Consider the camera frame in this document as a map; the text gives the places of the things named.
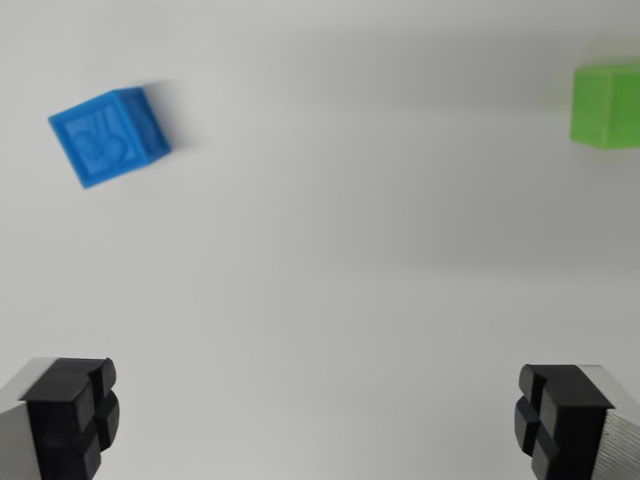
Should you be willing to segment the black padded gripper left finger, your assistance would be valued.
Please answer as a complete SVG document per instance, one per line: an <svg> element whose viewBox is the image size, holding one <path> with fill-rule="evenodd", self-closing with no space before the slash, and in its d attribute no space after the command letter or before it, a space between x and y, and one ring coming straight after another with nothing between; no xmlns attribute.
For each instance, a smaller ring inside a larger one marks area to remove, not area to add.
<svg viewBox="0 0 640 480"><path fill-rule="evenodd" d="M35 357L1 387L1 477L92 479L116 438L109 359Z"/></svg>

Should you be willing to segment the black padded gripper right finger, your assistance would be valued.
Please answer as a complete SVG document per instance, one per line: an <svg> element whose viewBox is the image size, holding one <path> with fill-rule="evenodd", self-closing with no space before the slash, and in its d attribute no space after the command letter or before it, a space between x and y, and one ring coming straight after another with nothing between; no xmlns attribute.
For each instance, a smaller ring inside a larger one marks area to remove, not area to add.
<svg viewBox="0 0 640 480"><path fill-rule="evenodd" d="M526 364L514 432L538 479L637 479L639 401L600 365Z"/></svg>

